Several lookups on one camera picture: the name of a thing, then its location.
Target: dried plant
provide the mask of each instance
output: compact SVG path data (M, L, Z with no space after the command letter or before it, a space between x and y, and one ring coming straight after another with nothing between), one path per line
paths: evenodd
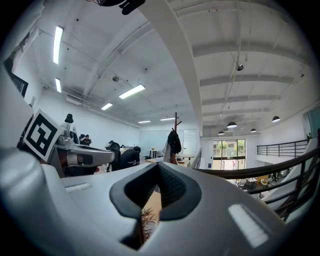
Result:
M141 226L143 230L143 240L147 241L149 237L151 236L152 230L147 229L148 228L148 222L154 221L154 211L151 208L148 209L142 209L141 212Z

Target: window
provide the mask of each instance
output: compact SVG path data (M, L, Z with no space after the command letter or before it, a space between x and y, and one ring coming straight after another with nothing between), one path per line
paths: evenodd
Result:
M213 141L213 170L241 170L245 162L245 139Z

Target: glass door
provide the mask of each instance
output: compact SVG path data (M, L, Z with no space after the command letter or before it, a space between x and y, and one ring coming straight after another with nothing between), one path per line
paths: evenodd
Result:
M245 139L213 141L214 170L241 170L245 168L245 162Z
M184 155L197 155L197 131L184 130L183 134L183 154Z

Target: white ceiling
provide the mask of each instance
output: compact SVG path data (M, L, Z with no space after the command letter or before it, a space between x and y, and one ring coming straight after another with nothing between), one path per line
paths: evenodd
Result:
M235 121L243 135L260 132L274 115L285 120L319 101L308 45L273 1L168 3L192 47L206 129L218 133ZM242 71L235 70L238 59Z
M136 125L144 120L151 123L143 126L160 124L175 111L182 121L194 122L177 66L138 10L125 16L118 6L85 0L47 1L44 6L34 48L42 83L50 90L56 90L55 78L60 78L63 92L79 97L83 106ZM59 65L53 63L56 26L64 27ZM119 98L139 84L145 90ZM100 110L108 102L113 106Z
M308 44L270 0L147 0L128 16L117 6L56 0L37 26L42 82L55 90L59 77L83 105L100 111L111 102L105 113L133 124L160 124L177 111L200 130L235 121L244 135L319 101ZM52 61L56 26L64 27L59 65ZM140 83L144 91L119 98Z

